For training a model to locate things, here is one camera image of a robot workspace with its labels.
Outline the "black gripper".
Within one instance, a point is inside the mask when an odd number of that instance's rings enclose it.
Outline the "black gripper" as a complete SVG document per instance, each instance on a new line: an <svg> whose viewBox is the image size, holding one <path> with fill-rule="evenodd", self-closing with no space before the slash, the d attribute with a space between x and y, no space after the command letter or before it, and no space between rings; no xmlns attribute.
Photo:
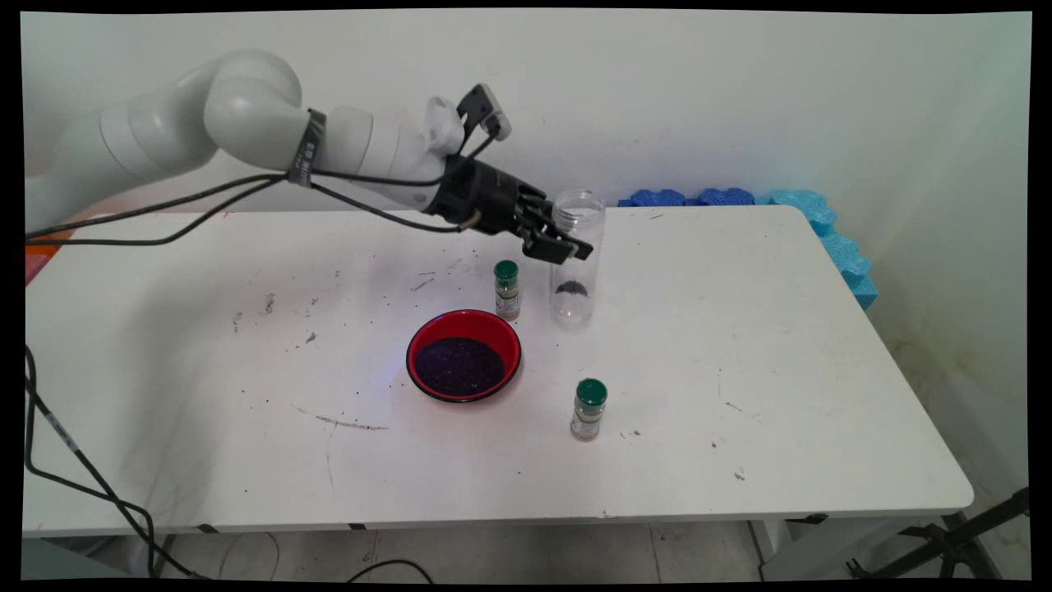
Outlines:
<svg viewBox="0 0 1052 592"><path fill-rule="evenodd" d="M552 265L593 254L591 243L557 225L555 205L545 192L478 159L446 158L444 180L424 212L448 224L473 221L471 229L484 234L520 236L524 256Z"/></svg>

